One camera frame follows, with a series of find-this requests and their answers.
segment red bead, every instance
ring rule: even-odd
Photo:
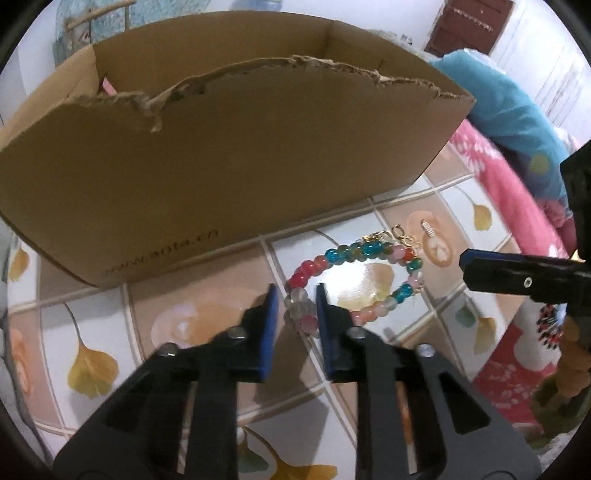
[[[308,278],[315,277],[322,273],[322,270],[312,260],[305,260],[301,263],[300,268]]]
[[[414,250],[412,248],[407,248],[404,251],[403,260],[410,262],[414,258]]]
[[[287,284],[293,290],[294,288],[304,288],[308,284],[308,277],[302,273],[294,273],[287,281]]]
[[[320,269],[321,272],[330,267],[330,263],[324,255],[318,255],[318,257],[314,259],[314,263]]]

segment torn cardboard edge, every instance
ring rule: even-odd
[[[153,98],[150,98],[145,92],[123,92],[114,95],[106,95],[104,93],[98,93],[96,95],[81,94],[73,98],[68,98],[55,105],[53,108],[58,108],[60,105],[77,105],[88,108],[116,105],[130,107],[140,113],[143,118],[152,119],[153,124],[150,127],[150,131],[158,132],[162,129],[161,113],[172,103],[193,95],[205,95],[207,93],[207,86],[218,80],[248,75],[259,69],[274,68],[329,69],[344,74],[361,75],[370,78],[378,88],[401,84],[417,85],[430,90],[433,93],[433,100],[471,98],[470,95],[458,95],[456,93],[444,92],[433,82],[425,79],[389,77],[381,75],[376,70],[365,70],[347,63],[293,55],[287,59],[276,58],[245,61],[223,67],[205,75],[188,77]]]

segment brown door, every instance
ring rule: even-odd
[[[512,8],[510,0],[449,0],[425,50],[438,57],[461,48],[488,55]]]

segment gold clasp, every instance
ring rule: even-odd
[[[417,241],[417,237],[414,235],[407,235],[402,225],[398,224],[392,227],[392,235],[405,247],[414,247],[417,249],[422,248],[421,242]]]

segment beaded bracelet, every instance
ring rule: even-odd
[[[304,289],[311,277],[319,276],[324,270],[333,265],[342,265],[345,262],[364,262],[368,258],[380,258],[391,263],[399,263],[406,266],[409,276],[384,301],[376,301],[373,305],[361,310],[351,312],[351,318],[356,325],[365,325],[373,322],[378,317],[385,317],[393,311],[405,299],[417,294],[424,285],[424,276],[421,272],[423,260],[418,256],[417,250],[421,244],[415,236],[407,236],[401,225],[396,225],[392,230],[375,232],[364,236],[351,245],[341,245],[338,248],[327,250],[324,255],[315,257],[314,260],[305,260],[295,269],[294,274],[287,281],[287,289],[290,294],[285,298],[285,306],[289,315],[300,329],[313,335],[318,330],[318,318],[316,305],[308,298]]]

